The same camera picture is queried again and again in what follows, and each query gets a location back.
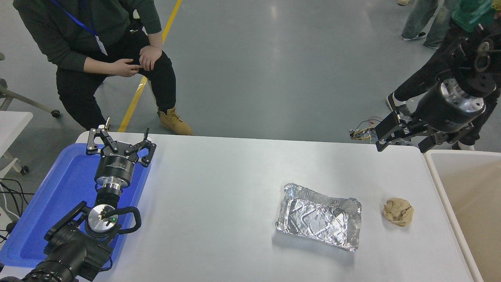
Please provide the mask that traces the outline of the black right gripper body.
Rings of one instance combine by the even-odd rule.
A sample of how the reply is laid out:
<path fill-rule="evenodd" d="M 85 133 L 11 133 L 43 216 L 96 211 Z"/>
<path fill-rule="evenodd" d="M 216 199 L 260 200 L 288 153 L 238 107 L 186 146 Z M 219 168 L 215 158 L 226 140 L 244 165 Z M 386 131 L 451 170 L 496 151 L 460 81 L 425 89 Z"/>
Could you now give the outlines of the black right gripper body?
<path fill-rule="evenodd" d="M 476 118 L 476 97 L 456 83 L 437 83 L 420 100 L 413 117 L 442 132 L 456 132 Z"/>

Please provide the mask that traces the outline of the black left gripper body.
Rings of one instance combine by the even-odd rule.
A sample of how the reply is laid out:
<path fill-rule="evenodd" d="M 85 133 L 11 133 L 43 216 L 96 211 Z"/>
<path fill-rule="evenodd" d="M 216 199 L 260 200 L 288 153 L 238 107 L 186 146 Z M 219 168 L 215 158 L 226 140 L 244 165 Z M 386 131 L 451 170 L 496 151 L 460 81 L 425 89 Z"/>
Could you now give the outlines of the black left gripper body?
<path fill-rule="evenodd" d="M 100 149 L 100 162 L 95 174 L 97 184 L 114 182 L 117 184 L 130 184 L 134 171 L 135 163 L 139 157 L 137 152 L 131 148 L 125 148 L 119 152 L 112 152 L 110 147 Z"/>

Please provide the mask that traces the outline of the person's right hand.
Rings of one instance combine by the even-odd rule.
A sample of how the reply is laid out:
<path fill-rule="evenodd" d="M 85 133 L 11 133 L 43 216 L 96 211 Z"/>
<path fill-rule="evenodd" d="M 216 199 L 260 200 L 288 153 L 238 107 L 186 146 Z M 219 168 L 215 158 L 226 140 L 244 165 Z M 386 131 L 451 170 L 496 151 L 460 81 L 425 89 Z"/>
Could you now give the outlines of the person's right hand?
<path fill-rule="evenodd" d="M 143 66 L 135 64 L 133 59 L 119 59 L 111 64 L 111 75 L 132 77 L 139 73 Z"/>

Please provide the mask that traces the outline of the person's left hand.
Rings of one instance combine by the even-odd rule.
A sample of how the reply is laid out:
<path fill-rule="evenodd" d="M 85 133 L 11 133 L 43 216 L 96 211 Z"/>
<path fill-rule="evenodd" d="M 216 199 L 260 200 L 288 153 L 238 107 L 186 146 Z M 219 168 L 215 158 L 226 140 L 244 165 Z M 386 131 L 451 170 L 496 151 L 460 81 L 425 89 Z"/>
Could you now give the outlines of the person's left hand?
<path fill-rule="evenodd" d="M 145 46 L 140 50 L 139 63 L 145 71 L 152 71 L 156 61 L 161 57 L 162 49 L 155 46 Z"/>

